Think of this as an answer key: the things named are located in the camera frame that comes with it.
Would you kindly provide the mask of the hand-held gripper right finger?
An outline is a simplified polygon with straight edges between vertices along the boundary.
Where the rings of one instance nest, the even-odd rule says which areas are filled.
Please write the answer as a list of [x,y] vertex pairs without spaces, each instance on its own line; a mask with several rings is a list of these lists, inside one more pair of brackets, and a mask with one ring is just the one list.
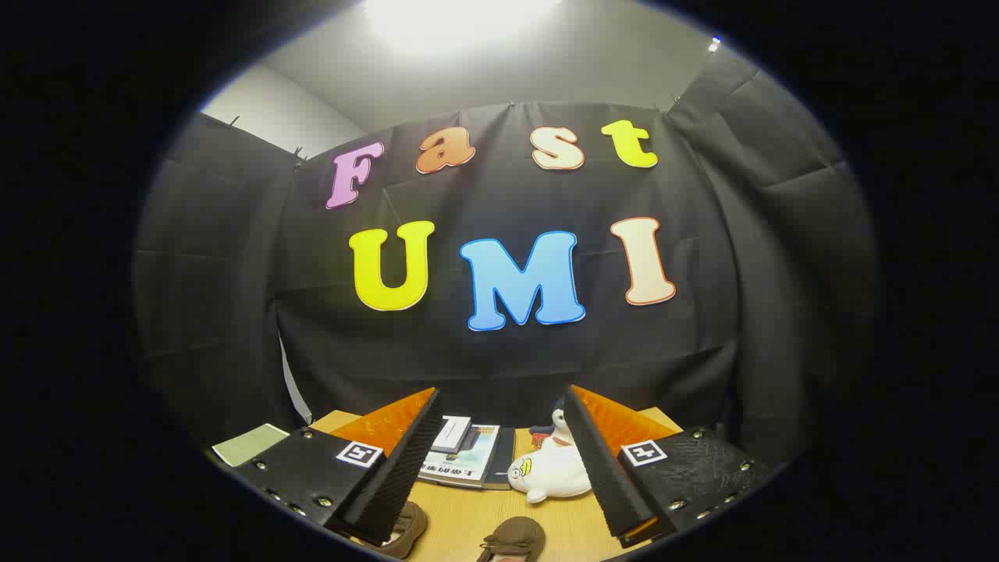
[[575,385],[563,405],[606,525],[624,548],[703,526],[772,477],[770,464],[706,427],[672,429]]

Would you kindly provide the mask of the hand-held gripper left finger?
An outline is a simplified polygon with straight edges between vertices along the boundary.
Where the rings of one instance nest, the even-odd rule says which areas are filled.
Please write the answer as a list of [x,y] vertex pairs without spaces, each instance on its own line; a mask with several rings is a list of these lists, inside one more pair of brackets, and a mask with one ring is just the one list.
[[233,473],[297,519],[374,544],[389,540],[442,427],[431,387],[332,431],[300,428]]

